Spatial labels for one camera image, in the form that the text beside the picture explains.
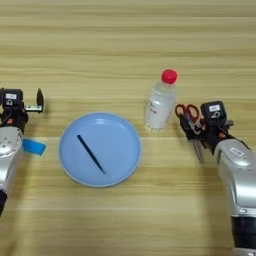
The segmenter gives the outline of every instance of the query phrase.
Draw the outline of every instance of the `light blue plastic plate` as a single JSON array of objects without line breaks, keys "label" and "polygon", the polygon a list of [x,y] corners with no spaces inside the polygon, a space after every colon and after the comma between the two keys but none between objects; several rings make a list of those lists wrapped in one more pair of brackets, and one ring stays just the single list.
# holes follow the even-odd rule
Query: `light blue plastic plate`
[{"label": "light blue plastic plate", "polygon": [[[106,174],[98,168],[77,138],[81,135]],[[141,144],[135,128],[109,113],[83,116],[61,137],[59,159],[77,182],[91,187],[113,186],[127,179],[139,164]]]}]

